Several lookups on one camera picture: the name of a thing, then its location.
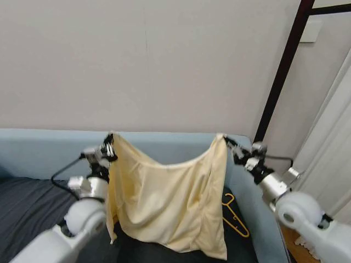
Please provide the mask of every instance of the blue sofa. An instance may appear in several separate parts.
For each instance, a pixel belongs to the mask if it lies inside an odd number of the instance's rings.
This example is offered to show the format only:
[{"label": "blue sofa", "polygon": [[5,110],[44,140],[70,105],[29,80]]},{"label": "blue sofa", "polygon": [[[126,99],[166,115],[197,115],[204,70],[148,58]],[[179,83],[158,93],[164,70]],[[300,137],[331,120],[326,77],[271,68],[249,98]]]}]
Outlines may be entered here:
[{"label": "blue sofa", "polygon": [[[203,153],[214,134],[189,133],[121,133],[133,145],[161,163],[179,163]],[[48,179],[88,146],[102,143],[107,132],[0,129],[0,178],[23,176]],[[245,136],[230,135],[250,147]],[[87,175],[89,167],[80,162],[58,179]],[[250,230],[260,263],[290,262],[280,228],[273,213],[261,199],[260,189],[250,174],[228,158],[225,185],[236,196],[239,208]]]}]

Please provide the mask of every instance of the orange hanger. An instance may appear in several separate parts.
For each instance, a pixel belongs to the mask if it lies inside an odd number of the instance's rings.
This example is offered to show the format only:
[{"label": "orange hanger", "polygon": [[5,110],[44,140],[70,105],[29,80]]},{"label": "orange hanger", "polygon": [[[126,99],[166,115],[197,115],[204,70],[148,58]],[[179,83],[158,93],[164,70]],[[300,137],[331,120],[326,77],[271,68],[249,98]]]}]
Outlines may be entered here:
[{"label": "orange hanger", "polygon": [[231,227],[233,228],[236,232],[238,232],[239,235],[241,235],[242,237],[249,237],[250,233],[247,230],[246,226],[241,222],[240,218],[237,217],[237,215],[234,213],[234,211],[230,208],[230,203],[232,201],[234,201],[234,196],[231,193],[226,193],[225,196],[231,196],[231,200],[229,200],[228,203],[222,203],[222,205],[225,205],[226,207],[228,207],[228,209],[231,211],[231,213],[233,214],[233,219],[237,220],[239,222],[239,224],[245,229],[246,233],[242,233],[237,229],[237,226],[233,226],[227,219],[223,218],[223,220]]}]

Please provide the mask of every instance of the white wall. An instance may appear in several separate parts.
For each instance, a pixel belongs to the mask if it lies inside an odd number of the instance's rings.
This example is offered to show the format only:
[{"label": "white wall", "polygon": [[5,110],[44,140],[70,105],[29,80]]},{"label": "white wall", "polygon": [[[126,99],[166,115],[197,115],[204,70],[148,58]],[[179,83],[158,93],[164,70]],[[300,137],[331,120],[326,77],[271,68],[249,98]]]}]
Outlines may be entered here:
[{"label": "white wall", "polygon": [[[347,1],[316,1],[315,7]],[[351,48],[351,13],[311,16],[323,21],[315,43],[300,43],[264,141],[269,153],[295,157]],[[285,168],[276,161],[274,167]]]},{"label": "white wall", "polygon": [[0,127],[253,137],[298,4],[0,1]]}]

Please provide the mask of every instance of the wooden floor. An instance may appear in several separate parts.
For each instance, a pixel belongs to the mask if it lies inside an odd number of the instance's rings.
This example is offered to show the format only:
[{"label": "wooden floor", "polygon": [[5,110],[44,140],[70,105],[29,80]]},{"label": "wooden floor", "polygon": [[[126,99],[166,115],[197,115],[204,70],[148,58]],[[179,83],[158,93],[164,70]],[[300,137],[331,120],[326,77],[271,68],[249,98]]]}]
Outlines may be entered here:
[{"label": "wooden floor", "polygon": [[297,263],[320,263],[319,260],[315,260],[306,248],[301,245],[295,245],[295,240],[299,237],[299,234],[292,229],[285,226],[280,226],[281,232],[286,242],[286,246],[293,257],[296,259]]}]

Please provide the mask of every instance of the fabric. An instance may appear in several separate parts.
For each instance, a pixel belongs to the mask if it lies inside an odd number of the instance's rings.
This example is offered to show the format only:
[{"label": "fabric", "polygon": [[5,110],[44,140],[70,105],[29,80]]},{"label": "fabric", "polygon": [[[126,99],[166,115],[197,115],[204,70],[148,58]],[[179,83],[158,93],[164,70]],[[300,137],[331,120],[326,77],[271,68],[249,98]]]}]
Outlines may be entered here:
[{"label": "fabric", "polygon": [[202,155],[180,164],[162,165],[119,134],[114,134],[114,149],[118,161],[110,168],[106,204],[112,240],[119,221],[127,235],[140,241],[227,259],[221,206],[227,146],[222,134]]},{"label": "fabric", "polygon": [[[225,195],[227,193],[231,192],[224,188],[223,203],[228,202],[228,196]],[[68,193],[54,187],[50,180],[0,179],[0,234],[3,237],[0,239],[0,262],[9,262],[38,234],[60,221],[74,201]],[[230,207],[246,225],[236,199],[230,203]],[[236,226],[233,215],[228,213],[226,206],[223,206],[223,217]],[[200,250],[177,253],[156,243],[138,241],[123,233],[119,223],[116,224],[115,231],[118,239],[113,245],[110,245],[106,228],[94,236],[81,250],[77,263],[223,262],[207,257]],[[228,263],[257,262],[251,236],[243,238],[224,223],[224,239],[228,249]]]},{"label": "fabric", "polygon": [[[228,188],[224,188],[222,202],[228,203],[232,192]],[[235,227],[239,228],[240,232],[246,234],[242,224],[246,225],[244,219],[241,216],[240,209],[237,205],[236,199],[234,199],[228,209],[228,206],[223,205],[223,219],[227,219]],[[228,248],[227,263],[255,263],[258,262],[255,250],[252,245],[251,236],[243,237],[236,230],[234,230],[225,221],[224,226],[224,239]],[[128,237],[119,223],[115,225],[115,232],[118,235],[117,243],[120,244],[120,252],[117,257],[117,262],[123,263],[155,263],[155,262],[167,262],[167,263],[220,263],[226,262],[221,259],[214,259],[206,256],[202,251],[190,251],[187,253],[177,253],[172,249],[166,248],[157,243],[145,243],[137,239]]]}]

